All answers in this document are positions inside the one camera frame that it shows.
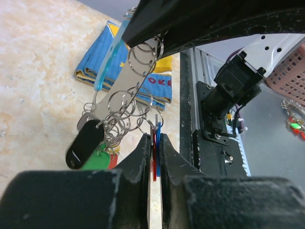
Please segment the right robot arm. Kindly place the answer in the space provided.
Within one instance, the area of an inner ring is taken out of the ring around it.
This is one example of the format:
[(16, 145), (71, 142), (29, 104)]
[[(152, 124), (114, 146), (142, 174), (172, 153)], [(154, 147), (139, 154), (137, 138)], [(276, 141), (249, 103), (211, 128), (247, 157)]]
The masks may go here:
[(135, 47), (160, 35), (162, 57), (192, 47), (258, 34), (217, 73), (202, 109), (223, 117), (257, 96), (259, 84), (305, 36), (302, 0), (142, 0), (123, 41)]

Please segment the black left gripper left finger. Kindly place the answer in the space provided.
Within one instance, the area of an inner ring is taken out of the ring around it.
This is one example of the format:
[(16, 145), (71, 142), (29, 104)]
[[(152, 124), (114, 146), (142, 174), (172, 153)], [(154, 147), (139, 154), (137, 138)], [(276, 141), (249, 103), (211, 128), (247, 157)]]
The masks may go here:
[(111, 170), (24, 171), (0, 200), (3, 229), (148, 228), (148, 136)]

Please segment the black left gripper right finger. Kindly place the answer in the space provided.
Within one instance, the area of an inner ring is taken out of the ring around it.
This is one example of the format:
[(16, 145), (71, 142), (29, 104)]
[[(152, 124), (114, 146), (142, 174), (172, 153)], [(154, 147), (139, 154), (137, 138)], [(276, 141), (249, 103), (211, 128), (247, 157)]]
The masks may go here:
[(305, 197), (279, 177), (205, 176), (161, 136), (164, 229), (302, 229)]

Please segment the blue key tag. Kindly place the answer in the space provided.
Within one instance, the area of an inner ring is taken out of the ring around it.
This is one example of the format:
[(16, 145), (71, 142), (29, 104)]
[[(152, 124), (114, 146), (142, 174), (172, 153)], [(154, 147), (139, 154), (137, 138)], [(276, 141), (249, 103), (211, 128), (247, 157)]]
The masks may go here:
[(162, 123), (159, 122), (157, 126), (156, 132), (156, 175), (157, 177), (161, 176), (160, 170), (160, 138), (161, 138), (161, 125)]

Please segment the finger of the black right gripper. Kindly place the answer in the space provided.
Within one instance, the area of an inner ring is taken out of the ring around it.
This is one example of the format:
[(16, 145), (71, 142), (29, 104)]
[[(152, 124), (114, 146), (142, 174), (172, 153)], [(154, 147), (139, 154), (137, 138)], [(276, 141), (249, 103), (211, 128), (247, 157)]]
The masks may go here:
[(305, 8), (269, 11), (245, 18), (207, 16), (176, 25), (163, 37), (163, 57), (189, 48), (255, 34), (304, 33)]
[(142, 0), (122, 39), (127, 45), (134, 47), (183, 22), (190, 11), (189, 0)]

